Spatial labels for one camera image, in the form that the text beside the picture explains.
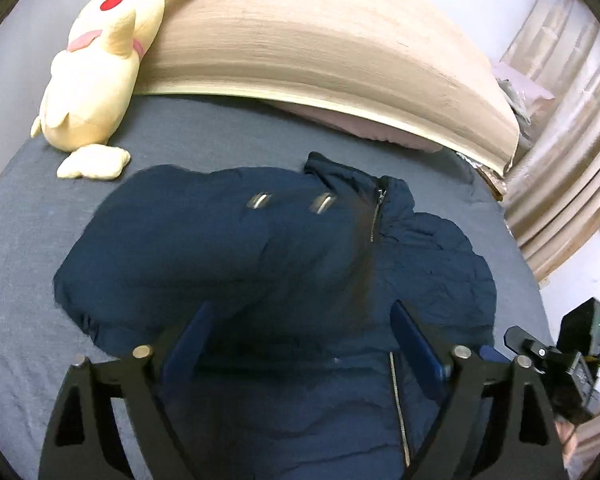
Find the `dark blue garment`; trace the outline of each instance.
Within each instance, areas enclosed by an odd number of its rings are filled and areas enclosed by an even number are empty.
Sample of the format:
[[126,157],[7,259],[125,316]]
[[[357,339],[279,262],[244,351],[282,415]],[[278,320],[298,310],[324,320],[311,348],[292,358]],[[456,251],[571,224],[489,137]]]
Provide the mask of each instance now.
[[[247,207],[263,192],[262,208]],[[317,214],[325,193],[336,200]],[[397,480],[389,352],[410,452],[438,407],[398,350],[394,300],[471,347],[493,344],[496,305],[462,231],[413,208],[404,181],[317,153],[303,174],[158,166],[101,204],[56,274],[56,300],[114,355],[213,305],[194,379],[159,393],[201,478]]]

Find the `yellow plush toy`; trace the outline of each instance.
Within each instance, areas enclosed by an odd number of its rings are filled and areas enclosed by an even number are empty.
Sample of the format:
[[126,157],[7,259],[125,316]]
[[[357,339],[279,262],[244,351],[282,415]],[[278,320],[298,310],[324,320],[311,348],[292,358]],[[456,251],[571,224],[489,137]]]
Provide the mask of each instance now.
[[51,81],[31,127],[73,152],[58,177],[114,179],[130,160],[106,146],[125,115],[140,60],[158,32],[169,0],[91,0],[78,15],[66,50],[51,63]]

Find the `pink collar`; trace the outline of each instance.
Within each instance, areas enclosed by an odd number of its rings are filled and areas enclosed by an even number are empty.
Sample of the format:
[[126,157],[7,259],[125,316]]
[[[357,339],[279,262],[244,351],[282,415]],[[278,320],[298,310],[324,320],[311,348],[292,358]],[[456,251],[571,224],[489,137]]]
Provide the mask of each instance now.
[[[66,49],[69,52],[74,52],[75,50],[80,50],[81,48],[86,48],[91,44],[91,41],[99,38],[102,34],[102,29],[100,30],[90,30],[89,32],[85,32],[81,34],[75,40],[69,42]],[[134,38],[133,48],[138,53],[140,60],[144,57],[144,48],[142,47],[142,43],[140,43],[136,38]]]

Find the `bed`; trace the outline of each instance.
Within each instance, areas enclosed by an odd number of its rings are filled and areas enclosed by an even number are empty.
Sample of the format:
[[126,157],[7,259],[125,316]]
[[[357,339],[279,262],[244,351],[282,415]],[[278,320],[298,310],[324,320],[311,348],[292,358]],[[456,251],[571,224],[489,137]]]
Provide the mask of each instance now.
[[[403,178],[416,210],[455,222],[489,264],[498,294],[496,347],[506,352],[502,336],[515,324],[551,341],[538,284],[500,205],[451,150],[418,152],[359,139],[256,100],[205,96],[136,96],[115,139],[133,154],[115,182],[56,179],[64,155],[42,138],[28,140],[0,177],[0,449],[26,480],[37,478],[46,424],[76,354],[109,359],[54,304],[52,277],[104,197],[155,164],[300,170],[315,150],[371,174]],[[136,478],[150,478],[120,403],[116,415]]]

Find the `wooden panel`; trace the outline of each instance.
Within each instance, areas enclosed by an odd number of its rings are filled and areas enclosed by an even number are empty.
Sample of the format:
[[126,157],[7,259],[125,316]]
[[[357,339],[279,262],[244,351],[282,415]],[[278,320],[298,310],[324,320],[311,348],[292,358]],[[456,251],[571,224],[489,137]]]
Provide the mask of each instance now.
[[426,0],[178,0],[140,93],[276,99],[423,136],[502,174],[518,125],[487,58]]

